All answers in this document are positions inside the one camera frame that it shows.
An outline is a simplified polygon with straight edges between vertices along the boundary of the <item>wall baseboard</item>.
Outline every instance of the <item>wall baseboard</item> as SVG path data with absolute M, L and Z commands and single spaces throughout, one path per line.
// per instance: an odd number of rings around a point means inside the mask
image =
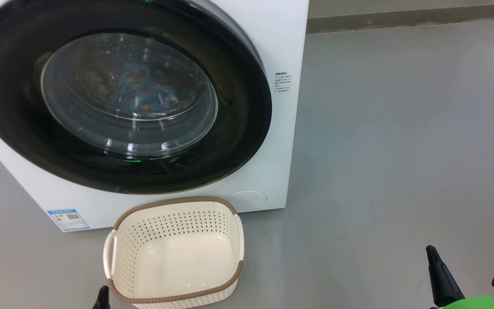
M 308 18 L 306 34 L 494 20 L 494 4 Z

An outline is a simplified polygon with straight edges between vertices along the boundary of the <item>brown basket rim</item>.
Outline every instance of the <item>brown basket rim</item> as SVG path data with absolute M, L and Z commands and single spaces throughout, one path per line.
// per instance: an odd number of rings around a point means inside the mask
M 158 202 L 152 202 L 152 203 L 147 203 L 144 205 L 137 206 L 133 209 L 129 209 L 127 212 L 125 212 L 114 225 L 114 230 L 117 230 L 121 223 L 127 218 L 129 215 L 132 213 L 135 213 L 137 211 L 145 210 L 145 209 L 151 209 L 153 207 L 159 207 L 159 206 L 165 206 L 165 205 L 172 205 L 172 204 L 179 204 L 179 203 L 191 203 L 191 202 L 217 202 L 221 203 L 222 205 L 225 205 L 230 209 L 232 212 L 232 215 L 237 215 L 237 211 L 235 211 L 235 208 L 230 204 L 228 201 L 223 200 L 222 198 L 218 197 L 213 197 L 213 196 L 198 196 L 198 197 L 182 197 L 182 198 L 173 198 L 170 200 L 164 200 L 164 201 L 158 201 Z M 141 298 L 141 299 L 134 299 L 130 297 L 126 297 L 120 291 L 117 290 L 114 284 L 113 279 L 108 279 L 108 286 L 110 287 L 110 290 L 112 293 L 114 293 L 115 297 L 117 297 L 119 300 L 124 301 L 125 303 L 168 303 L 170 301 L 181 301 L 181 300 L 187 300 L 187 299 L 192 299 L 196 297 L 203 297 L 205 295 L 213 294 L 213 293 L 218 293 L 220 291 L 223 291 L 230 287 L 239 277 L 239 274 L 241 273 L 241 269 L 243 268 L 243 261 L 238 262 L 238 267 L 235 269 L 234 275 L 228 280 L 225 284 L 222 284 L 220 286 L 217 286 L 216 288 L 212 289 L 207 289 L 203 290 L 200 292 L 194 292 L 194 293 L 189 293 L 189 294 L 182 294 L 182 295 L 176 295 L 172 297 L 154 297 L 154 298 Z
M 237 211 L 235 211 L 235 208 L 230 204 L 228 201 L 223 200 L 222 198 L 214 197 L 214 196 L 194 196 L 194 197 L 179 197 L 179 198 L 171 198 L 170 200 L 163 200 L 163 201 L 157 201 L 157 202 L 151 202 L 147 204 L 143 204 L 137 207 L 133 207 L 132 209 L 129 209 L 126 211 L 119 219 L 116 221 L 114 224 L 114 230 L 117 230 L 121 223 L 127 218 L 129 215 L 132 213 L 135 213 L 137 211 L 145 210 L 145 209 L 151 209 L 154 207 L 159 207 L 159 206 L 166 206 L 166 205 L 173 205 L 173 204 L 180 204 L 180 203 L 192 203 L 192 202 L 217 202 L 221 203 L 222 205 L 228 207 L 230 211 L 232 212 L 232 215 L 237 215 Z

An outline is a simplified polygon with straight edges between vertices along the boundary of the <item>gray wall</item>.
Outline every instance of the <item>gray wall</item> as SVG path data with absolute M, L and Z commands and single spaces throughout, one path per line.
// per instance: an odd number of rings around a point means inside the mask
M 480 6 L 484 4 L 494 4 L 494 0 L 310 0 L 308 17 Z

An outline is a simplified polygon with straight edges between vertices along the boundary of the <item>white washing machine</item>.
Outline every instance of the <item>white washing machine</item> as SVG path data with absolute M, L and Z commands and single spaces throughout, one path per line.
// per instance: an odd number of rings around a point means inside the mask
M 177 197 L 281 209 L 307 11 L 0 0 L 0 161 L 63 231 Z

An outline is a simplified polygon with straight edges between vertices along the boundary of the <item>washing machine door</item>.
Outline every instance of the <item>washing machine door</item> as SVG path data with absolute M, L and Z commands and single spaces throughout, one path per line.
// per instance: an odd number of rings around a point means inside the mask
M 259 149 L 271 93 L 252 45 L 184 0 L 12 0 L 0 8 L 0 138 L 100 190 L 219 180 Z

